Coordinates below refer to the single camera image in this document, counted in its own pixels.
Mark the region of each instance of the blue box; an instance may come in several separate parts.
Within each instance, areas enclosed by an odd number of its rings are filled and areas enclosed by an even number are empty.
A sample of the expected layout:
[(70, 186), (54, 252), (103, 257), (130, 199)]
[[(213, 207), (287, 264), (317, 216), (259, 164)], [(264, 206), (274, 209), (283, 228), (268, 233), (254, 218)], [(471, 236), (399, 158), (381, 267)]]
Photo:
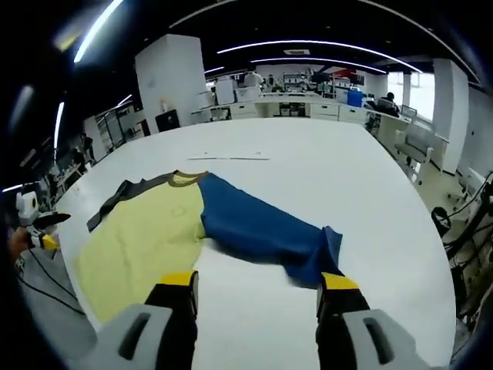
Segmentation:
[(347, 104), (361, 108), (363, 105), (363, 93), (357, 90), (349, 90), (347, 92)]

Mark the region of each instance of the window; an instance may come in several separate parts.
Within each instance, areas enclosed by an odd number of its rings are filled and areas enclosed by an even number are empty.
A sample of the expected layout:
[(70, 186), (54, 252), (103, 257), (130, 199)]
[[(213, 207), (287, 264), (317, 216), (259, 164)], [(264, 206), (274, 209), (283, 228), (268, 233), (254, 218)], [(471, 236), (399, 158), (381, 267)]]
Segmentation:
[(434, 108), (434, 74), (412, 73), (410, 106), (418, 111), (418, 115), (433, 120)]
[(404, 74), (402, 72), (388, 74), (387, 91), (394, 94), (394, 103), (402, 106), (402, 97), (404, 95)]

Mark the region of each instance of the cabinet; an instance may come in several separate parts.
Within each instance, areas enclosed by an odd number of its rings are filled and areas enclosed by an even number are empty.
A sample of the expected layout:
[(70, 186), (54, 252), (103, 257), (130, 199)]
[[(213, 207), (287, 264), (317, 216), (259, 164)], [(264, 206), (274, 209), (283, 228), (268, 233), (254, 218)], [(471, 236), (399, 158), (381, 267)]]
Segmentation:
[(230, 107), (231, 119), (257, 118), (259, 113), (255, 103), (251, 104), (233, 104)]
[(339, 106), (332, 106), (331, 104), (311, 104), (310, 118), (337, 121), (338, 116)]
[(341, 122), (359, 123), (364, 125), (367, 122), (367, 111), (351, 106), (340, 106), (339, 120)]

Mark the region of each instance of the white table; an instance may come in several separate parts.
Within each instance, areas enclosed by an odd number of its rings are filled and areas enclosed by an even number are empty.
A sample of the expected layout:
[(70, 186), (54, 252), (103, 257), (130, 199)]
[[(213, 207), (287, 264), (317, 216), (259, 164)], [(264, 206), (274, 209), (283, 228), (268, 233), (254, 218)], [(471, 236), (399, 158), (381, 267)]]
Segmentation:
[[(261, 152), (270, 160), (187, 160), (199, 153)], [(87, 220), (124, 180), (209, 170), (317, 227), (342, 233), (340, 269), (417, 341), (430, 365), (448, 363), (454, 288), (440, 237), (418, 193), (363, 127), (317, 119), (243, 119), (142, 138), (107, 156), (59, 201), (69, 276), (93, 326), (72, 259)], [(281, 266), (251, 264), (205, 246), (194, 368), (319, 368), (316, 291), (291, 286)]]

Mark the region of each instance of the black cable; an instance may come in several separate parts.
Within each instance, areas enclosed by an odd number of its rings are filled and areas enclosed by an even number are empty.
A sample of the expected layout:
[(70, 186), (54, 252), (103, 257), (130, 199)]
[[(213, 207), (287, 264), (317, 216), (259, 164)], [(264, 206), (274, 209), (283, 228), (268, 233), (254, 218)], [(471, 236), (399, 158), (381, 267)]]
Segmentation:
[(462, 206), (462, 208), (460, 210), (456, 210), (455, 212), (451, 213), (451, 214), (448, 214), (447, 217), (450, 219), (450, 217), (452, 216), (455, 216), (456, 214), (459, 214), (460, 212), (462, 212), (463, 210), (465, 210), (467, 207), (469, 207), (471, 205), (472, 202), (475, 201), (475, 199), (478, 197), (479, 194), (481, 194), (481, 192), (483, 191), (483, 188), (486, 186), (486, 184), (488, 183), (488, 178), (491, 176), (493, 172), (490, 172), (486, 178), (485, 178), (485, 181), (483, 182), (483, 184), (479, 187), (479, 190), (476, 192), (476, 194), (471, 198), (471, 200), (469, 200), (464, 206)]
[(43, 265), (41, 264), (41, 262), (39, 261), (39, 259), (35, 256), (34, 253), (32, 253), (32, 251), (30, 249), (28, 249), (29, 253), (31, 253), (31, 255), (34, 257), (34, 259), (36, 260), (36, 262), (38, 262), (38, 265), (39, 267), (44, 271), (44, 273), (46, 274), (46, 276), (48, 276), (48, 278), (50, 278), (51, 281), (53, 281), (55, 284), (57, 284), (61, 289), (63, 289), (68, 295), (70, 295), (72, 298), (74, 298), (76, 301), (79, 301), (77, 299), (77, 297), (72, 294), (70, 291), (68, 291), (65, 287), (63, 287), (57, 280), (55, 280), (49, 273), (47, 270), (45, 270), (45, 268), (43, 267)]
[[(477, 232), (482, 231), (482, 230), (484, 230), (484, 229), (487, 229), (488, 227), (491, 227), (491, 226), (493, 226), (493, 222), (492, 222), (491, 224), (489, 224), (489, 225), (486, 225), (485, 227), (482, 227), (481, 229), (476, 230), (475, 234), (476, 234)], [(479, 247), (479, 249), (477, 249), (477, 250), (476, 250), (476, 251), (472, 254), (472, 256), (471, 256), (468, 260), (466, 260), (466, 261), (462, 262), (461, 264), (459, 264), (459, 267), (460, 267), (462, 270), (464, 270), (464, 269), (465, 269), (465, 268), (466, 268), (466, 267), (467, 267), (467, 266), (468, 266), (468, 265), (469, 265), (469, 264), (470, 264), (470, 263), (471, 263), (471, 262), (472, 262), (472, 261), (473, 261), (476, 257), (478, 258), (479, 265), (481, 266), (481, 261), (479, 260), (479, 254), (480, 254), (480, 253), (481, 253), (481, 251), (483, 250), (483, 247), (486, 245), (486, 243), (487, 243), (487, 242), (485, 242), (484, 244), (482, 244), (482, 245)]]
[[(474, 235), (476, 235), (478, 232), (483, 231), (484, 229), (488, 229), (489, 227), (492, 227), (492, 226), (493, 226), (493, 222), (489, 223), (488, 225), (485, 225), (483, 227), (480, 227), (480, 228), (476, 229), (475, 232), (472, 233), (471, 237), (473, 237)], [(452, 245), (454, 242), (455, 242), (455, 240), (454, 241), (449, 241), (448, 243), (445, 243), (444, 244), (444, 247), (448, 247), (449, 245)]]
[(32, 285), (30, 285), (30, 284), (26, 283), (26, 282), (25, 282), (25, 280), (24, 280), (22, 277), (18, 276), (17, 278), (18, 278), (20, 281), (22, 281), (22, 283), (24, 283), (26, 287), (31, 288), (33, 291), (37, 291), (38, 293), (43, 294), (43, 295), (45, 295), (45, 296), (46, 296), (46, 297), (48, 297), (48, 298), (54, 299), (54, 300), (55, 300), (55, 301), (57, 301), (58, 303), (63, 304), (63, 305), (64, 305), (64, 306), (66, 306), (67, 308), (70, 308), (72, 311), (77, 312), (78, 314), (81, 314), (81, 315), (86, 316), (86, 314), (85, 314), (84, 312), (82, 312), (82, 311), (78, 310), (77, 308), (72, 307), (70, 304), (66, 304), (64, 301), (62, 301), (61, 299), (58, 299), (58, 298), (57, 298), (57, 297), (55, 297), (54, 295), (48, 294), (48, 293), (46, 293), (45, 291), (39, 290), (38, 288), (35, 288), (35, 287), (33, 287)]

